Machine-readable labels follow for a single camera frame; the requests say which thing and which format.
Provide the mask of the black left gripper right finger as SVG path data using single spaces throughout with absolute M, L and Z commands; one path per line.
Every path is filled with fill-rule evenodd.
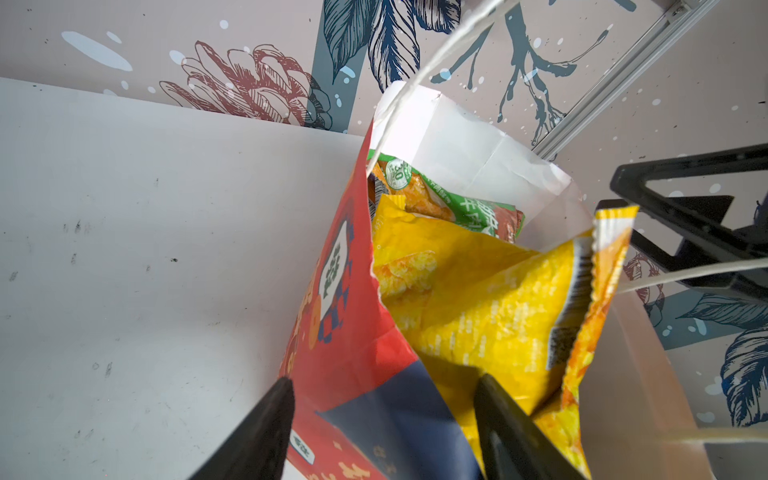
M 582 480 L 496 379 L 483 375 L 474 410 L 488 480 Z

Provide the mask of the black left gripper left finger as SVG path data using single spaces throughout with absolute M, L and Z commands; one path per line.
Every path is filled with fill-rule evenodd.
M 281 377 L 190 479 L 280 479 L 294 412 L 293 382 Z

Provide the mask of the red paper gift bag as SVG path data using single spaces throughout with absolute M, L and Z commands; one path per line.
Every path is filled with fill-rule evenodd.
M 515 1 L 461 11 L 454 1 L 340 1 L 324 12 L 333 65 L 366 47 L 383 90 L 322 248 L 280 367 L 293 382 L 288 461 L 309 479 L 486 479 L 416 351 L 384 306 L 373 272 L 369 180 L 382 155 L 408 162 L 446 190 L 525 215 L 513 245 L 549 251 L 588 231 L 597 204 L 556 164 L 451 98 L 474 90 L 475 57 L 506 27 L 510 89 L 529 88 L 539 130 L 563 115 L 539 71 L 567 75 L 526 32 Z M 629 243 L 594 358 L 579 387 L 583 479 L 709 479 L 710 446 L 762 446 L 762 416 L 697 425 L 683 388 L 629 279 Z

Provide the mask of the yellow snack packet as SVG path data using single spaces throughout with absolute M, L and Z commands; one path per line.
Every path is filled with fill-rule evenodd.
M 492 376 L 583 477 L 579 387 L 616 293 L 638 210 L 598 209 L 592 227 L 546 251 L 409 213 L 386 195 L 373 220 L 381 300 L 472 451 L 473 406 Z

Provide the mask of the green snack packet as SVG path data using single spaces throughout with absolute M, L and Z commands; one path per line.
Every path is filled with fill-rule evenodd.
M 510 244 L 524 226 L 525 215 L 516 207 L 452 193 L 394 156 L 380 156 L 368 180 L 372 213 L 380 198 L 388 195 L 408 213 L 448 221 Z

